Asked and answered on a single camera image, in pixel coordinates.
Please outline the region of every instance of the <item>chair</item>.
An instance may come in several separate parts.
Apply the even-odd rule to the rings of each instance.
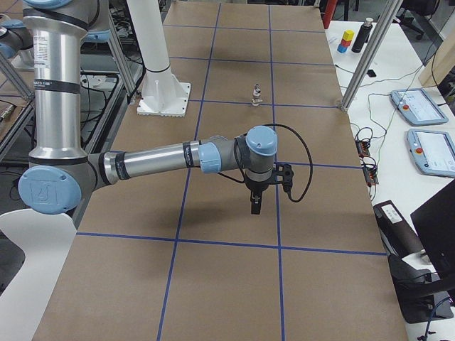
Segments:
[[[412,23],[414,18],[406,17],[406,12],[415,12],[420,16],[432,16],[438,9],[439,1],[440,0],[404,0],[401,5],[401,9],[404,9],[404,11],[397,17],[400,20],[400,25],[418,32],[419,35],[416,37],[416,39],[422,39],[424,36],[424,31]]]

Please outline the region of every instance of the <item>bottle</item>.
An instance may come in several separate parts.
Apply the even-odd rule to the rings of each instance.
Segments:
[[[373,26],[371,23],[373,22],[372,18],[366,18],[365,23],[360,27],[360,30],[358,31],[357,38],[355,39],[354,45],[352,47],[352,51],[355,53],[359,53],[362,50],[363,44],[368,39],[368,36],[370,35],[371,28]]]

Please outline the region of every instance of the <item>brown table surface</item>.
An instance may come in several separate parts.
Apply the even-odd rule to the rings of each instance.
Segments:
[[[243,185],[198,169],[98,190],[34,340],[406,340],[319,10],[176,2],[165,32],[173,73],[193,85],[188,111],[130,106],[112,149],[274,121],[307,141],[311,189],[294,204],[272,186],[260,216]],[[308,159],[277,132],[297,196]]]

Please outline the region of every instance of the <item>blue block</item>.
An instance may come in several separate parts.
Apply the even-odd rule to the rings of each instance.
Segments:
[[[340,45],[338,45],[338,48],[337,48],[336,50],[337,50],[339,53],[344,53],[344,52],[346,52],[346,51],[348,50],[348,48],[345,47],[345,46],[342,46],[342,45],[340,44]]]

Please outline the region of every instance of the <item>small figurine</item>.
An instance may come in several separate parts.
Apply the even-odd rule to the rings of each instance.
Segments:
[[[253,107],[258,107],[259,103],[262,102],[261,89],[259,88],[259,84],[255,84],[255,88],[253,89],[253,98],[251,102],[253,104]]]

